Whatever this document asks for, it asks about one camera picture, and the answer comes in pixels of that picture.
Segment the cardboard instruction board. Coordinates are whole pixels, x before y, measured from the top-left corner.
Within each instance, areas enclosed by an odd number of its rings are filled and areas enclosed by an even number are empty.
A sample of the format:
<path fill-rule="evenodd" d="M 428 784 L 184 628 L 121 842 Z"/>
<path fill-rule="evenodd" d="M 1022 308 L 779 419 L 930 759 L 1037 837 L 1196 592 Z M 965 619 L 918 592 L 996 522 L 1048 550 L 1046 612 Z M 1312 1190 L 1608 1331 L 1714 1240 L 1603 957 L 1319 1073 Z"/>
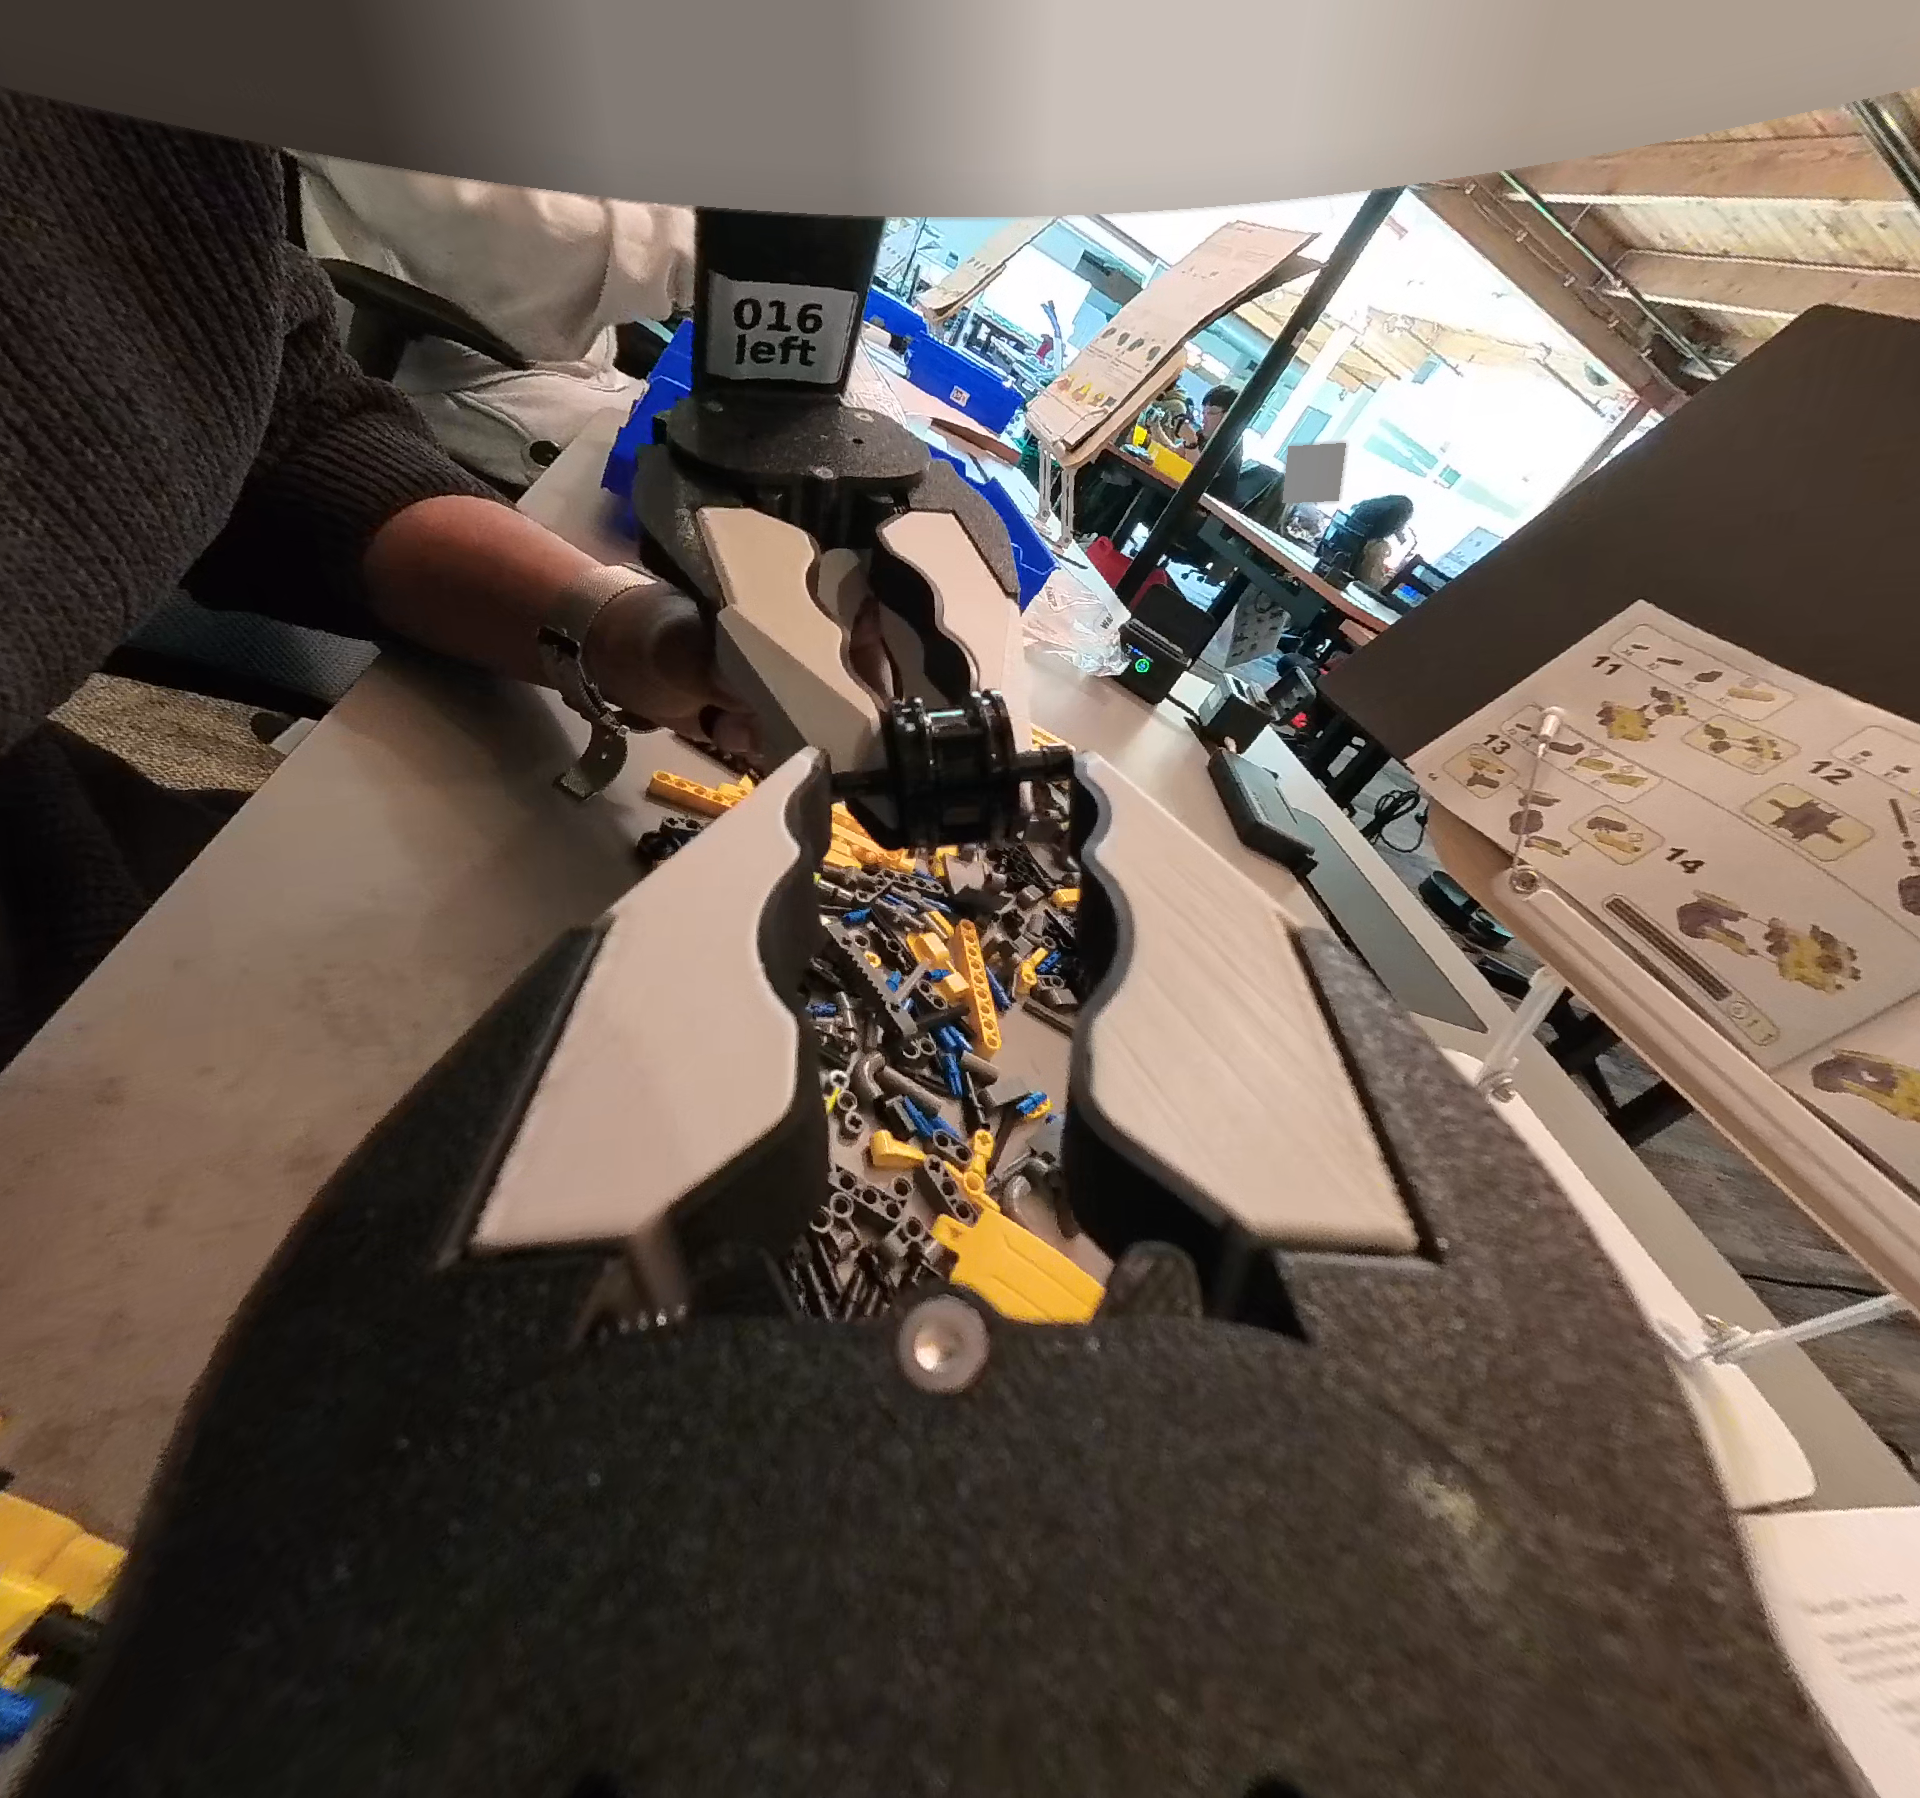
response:
<path fill-rule="evenodd" d="M 1071 359 L 1024 409 L 1044 458 L 1078 470 L 1120 437 L 1166 380 L 1187 346 L 1254 298 L 1318 271 L 1313 231 L 1229 222 L 1153 278 Z"/>

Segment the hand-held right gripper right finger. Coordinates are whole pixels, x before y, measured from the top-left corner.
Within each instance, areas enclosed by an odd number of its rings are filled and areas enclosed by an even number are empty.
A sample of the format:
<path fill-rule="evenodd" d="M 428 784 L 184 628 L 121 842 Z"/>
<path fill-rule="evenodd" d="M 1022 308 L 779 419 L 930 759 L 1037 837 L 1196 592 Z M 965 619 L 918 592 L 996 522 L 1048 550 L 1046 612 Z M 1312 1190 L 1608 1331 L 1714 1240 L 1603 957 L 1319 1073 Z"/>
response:
<path fill-rule="evenodd" d="M 1258 880 L 1099 754 L 1072 768 L 1071 1213 L 1108 1255 L 1414 1258 L 1422 1235 L 1301 931 Z"/>

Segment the small black printer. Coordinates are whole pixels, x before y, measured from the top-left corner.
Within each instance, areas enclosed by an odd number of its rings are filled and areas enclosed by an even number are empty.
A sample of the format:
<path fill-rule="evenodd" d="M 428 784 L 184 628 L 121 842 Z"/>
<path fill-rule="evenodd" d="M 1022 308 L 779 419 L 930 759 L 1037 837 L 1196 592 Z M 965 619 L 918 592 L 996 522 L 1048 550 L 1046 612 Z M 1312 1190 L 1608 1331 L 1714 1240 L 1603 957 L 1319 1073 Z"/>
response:
<path fill-rule="evenodd" d="M 1165 704 L 1194 669 L 1194 655 L 1142 613 L 1120 622 L 1118 657 L 1113 682 L 1148 706 Z"/>

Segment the clear plastic bag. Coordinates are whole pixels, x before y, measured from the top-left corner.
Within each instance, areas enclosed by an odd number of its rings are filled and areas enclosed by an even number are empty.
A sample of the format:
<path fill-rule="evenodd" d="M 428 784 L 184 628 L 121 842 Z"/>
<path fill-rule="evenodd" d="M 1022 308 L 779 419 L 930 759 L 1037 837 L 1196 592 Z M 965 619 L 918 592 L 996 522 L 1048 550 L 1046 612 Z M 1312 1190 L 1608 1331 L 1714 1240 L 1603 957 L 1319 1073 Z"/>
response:
<path fill-rule="evenodd" d="M 1117 677 L 1130 661 L 1120 641 L 1124 606 L 1092 569 L 1056 564 L 1021 619 L 1030 648 L 1068 658 L 1090 677 Z"/>

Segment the person's left hand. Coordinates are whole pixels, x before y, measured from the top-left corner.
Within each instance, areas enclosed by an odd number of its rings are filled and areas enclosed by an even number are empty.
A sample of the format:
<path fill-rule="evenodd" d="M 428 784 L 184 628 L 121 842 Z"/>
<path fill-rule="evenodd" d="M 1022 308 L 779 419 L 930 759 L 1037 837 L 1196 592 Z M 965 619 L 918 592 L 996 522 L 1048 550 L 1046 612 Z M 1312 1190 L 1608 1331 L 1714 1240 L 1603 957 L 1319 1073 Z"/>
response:
<path fill-rule="evenodd" d="M 760 763 L 763 733 L 722 680 L 713 624 L 670 585 L 636 583 L 586 628 L 583 671 L 608 706 L 728 760 Z"/>

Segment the person's left forearm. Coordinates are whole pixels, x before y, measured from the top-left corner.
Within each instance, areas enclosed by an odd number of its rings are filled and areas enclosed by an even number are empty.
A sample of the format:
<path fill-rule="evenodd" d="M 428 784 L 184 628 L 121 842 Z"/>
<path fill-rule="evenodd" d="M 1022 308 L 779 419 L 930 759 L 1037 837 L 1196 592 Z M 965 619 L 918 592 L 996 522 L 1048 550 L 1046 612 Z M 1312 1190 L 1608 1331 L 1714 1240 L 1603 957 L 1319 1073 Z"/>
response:
<path fill-rule="evenodd" d="M 4 748 L 174 589 L 541 680 L 592 561 L 348 356 L 281 155 L 2 100 Z"/>

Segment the white printed paper sheet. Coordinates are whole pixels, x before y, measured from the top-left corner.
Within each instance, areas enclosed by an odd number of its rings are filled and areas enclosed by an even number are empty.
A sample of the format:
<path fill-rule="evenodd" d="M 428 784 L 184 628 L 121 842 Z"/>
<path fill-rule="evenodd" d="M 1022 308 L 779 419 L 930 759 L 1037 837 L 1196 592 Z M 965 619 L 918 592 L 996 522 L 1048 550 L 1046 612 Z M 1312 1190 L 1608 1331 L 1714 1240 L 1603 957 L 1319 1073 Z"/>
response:
<path fill-rule="evenodd" d="M 1777 1640 L 1860 1794 L 1919 1791 L 1919 1510 L 1746 1513 Z"/>

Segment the black backing board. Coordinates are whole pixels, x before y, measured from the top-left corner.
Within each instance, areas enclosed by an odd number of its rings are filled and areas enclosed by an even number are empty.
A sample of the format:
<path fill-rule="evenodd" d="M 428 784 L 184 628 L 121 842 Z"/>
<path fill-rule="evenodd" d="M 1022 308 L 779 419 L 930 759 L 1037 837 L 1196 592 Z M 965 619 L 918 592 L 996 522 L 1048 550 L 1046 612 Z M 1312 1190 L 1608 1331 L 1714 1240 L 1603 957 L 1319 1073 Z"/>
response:
<path fill-rule="evenodd" d="M 1416 754 L 1647 601 L 1919 715 L 1919 322 L 1819 306 L 1337 665 Z"/>

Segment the black office chair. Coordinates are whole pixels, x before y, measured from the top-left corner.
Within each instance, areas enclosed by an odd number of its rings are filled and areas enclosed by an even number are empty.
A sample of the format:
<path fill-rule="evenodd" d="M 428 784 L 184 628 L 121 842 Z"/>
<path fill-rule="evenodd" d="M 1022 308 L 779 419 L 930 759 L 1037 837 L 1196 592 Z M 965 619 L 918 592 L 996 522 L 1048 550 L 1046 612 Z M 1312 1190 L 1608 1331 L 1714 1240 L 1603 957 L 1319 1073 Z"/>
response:
<path fill-rule="evenodd" d="M 527 367 L 515 346 L 445 298 L 344 258 L 323 258 L 321 271 L 348 309 L 348 354 L 368 377 L 393 382 L 408 350 L 428 338 L 508 370 Z"/>

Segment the grey fabric chair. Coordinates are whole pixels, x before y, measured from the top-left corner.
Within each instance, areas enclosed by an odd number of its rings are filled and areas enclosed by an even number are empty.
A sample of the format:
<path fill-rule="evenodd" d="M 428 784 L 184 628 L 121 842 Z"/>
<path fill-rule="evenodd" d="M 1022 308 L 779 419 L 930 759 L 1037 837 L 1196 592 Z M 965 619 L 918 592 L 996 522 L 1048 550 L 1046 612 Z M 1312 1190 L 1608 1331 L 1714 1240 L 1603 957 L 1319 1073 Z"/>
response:
<path fill-rule="evenodd" d="M 254 793 L 378 657 L 180 591 L 52 714 L 65 727 L 176 789 Z"/>

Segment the person's dark sweater torso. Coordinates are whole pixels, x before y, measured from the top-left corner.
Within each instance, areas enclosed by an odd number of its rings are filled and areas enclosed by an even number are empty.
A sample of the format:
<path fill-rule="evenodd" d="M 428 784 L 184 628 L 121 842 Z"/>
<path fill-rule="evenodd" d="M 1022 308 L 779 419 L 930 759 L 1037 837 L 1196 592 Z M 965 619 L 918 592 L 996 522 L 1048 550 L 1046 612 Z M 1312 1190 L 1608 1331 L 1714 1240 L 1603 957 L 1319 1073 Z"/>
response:
<path fill-rule="evenodd" d="M 207 802 L 60 726 L 2 764 L 2 1060 L 214 837 Z"/>

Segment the yellow toy vehicle model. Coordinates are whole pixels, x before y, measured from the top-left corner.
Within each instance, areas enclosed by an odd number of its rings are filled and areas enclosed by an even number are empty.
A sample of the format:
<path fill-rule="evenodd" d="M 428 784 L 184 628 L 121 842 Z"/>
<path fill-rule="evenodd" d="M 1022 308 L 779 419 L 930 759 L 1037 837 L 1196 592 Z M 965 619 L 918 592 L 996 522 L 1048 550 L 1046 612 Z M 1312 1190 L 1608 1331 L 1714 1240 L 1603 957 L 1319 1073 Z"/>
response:
<path fill-rule="evenodd" d="M 2 1484 L 2 1753 L 83 1678 L 126 1550 Z"/>

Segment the black plastic wheel hub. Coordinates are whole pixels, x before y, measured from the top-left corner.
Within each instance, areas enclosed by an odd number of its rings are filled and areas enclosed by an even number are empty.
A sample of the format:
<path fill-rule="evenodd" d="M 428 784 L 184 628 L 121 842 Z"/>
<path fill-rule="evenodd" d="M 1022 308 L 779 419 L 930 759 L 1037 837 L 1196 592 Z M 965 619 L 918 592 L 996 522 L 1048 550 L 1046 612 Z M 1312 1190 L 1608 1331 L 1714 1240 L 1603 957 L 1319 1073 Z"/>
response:
<path fill-rule="evenodd" d="M 977 691 L 961 706 L 894 703 L 879 763 L 832 786 L 890 851 L 998 847 L 1024 831 L 1033 788 L 1068 780 L 1072 764 L 1072 746 L 1022 748 L 1007 698 Z"/>

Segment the white book stand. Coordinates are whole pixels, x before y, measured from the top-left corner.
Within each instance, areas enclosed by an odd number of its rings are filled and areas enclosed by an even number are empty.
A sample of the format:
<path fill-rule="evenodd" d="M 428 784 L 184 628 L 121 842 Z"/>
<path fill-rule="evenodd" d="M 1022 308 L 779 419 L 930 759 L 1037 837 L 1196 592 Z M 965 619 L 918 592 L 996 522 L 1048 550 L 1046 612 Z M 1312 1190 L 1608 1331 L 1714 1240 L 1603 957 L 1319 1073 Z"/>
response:
<path fill-rule="evenodd" d="M 1816 1114 L 1773 1085 L 1717 1031 L 1641 971 L 1603 945 L 1597 928 L 1549 889 L 1520 891 L 1501 848 L 1447 811 L 1430 840 L 1462 885 L 1537 952 L 1549 972 L 1597 1008 L 1764 1181 L 1779 1186 L 1867 1278 L 1885 1292 L 1916 1296 L 1916 1202 L 1864 1163 Z M 1638 1232 L 1696 1316 L 1741 1331 L 1775 1331 L 1758 1292 L 1732 1267 L 1647 1171 L 1624 1135 L 1593 1126 L 1594 1111 L 1556 1138 Z M 1915 1507 L 1916 1478 L 1844 1402 L 1800 1344 L 1746 1360 L 1752 1383 L 1793 1432 L 1813 1468 L 1809 1507 Z"/>

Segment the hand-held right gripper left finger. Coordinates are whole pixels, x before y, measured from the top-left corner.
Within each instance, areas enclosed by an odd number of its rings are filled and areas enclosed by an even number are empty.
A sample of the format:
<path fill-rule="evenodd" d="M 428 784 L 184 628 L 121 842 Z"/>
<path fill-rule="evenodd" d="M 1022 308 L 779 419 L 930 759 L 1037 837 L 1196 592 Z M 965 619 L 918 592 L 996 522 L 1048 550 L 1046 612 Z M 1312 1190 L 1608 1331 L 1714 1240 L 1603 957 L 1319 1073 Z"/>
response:
<path fill-rule="evenodd" d="M 807 748 L 605 912 L 476 1253 L 614 1253 L 646 1305 L 688 1305 L 715 1261 L 796 1250 L 830 1192 L 804 991 L 830 826 Z"/>

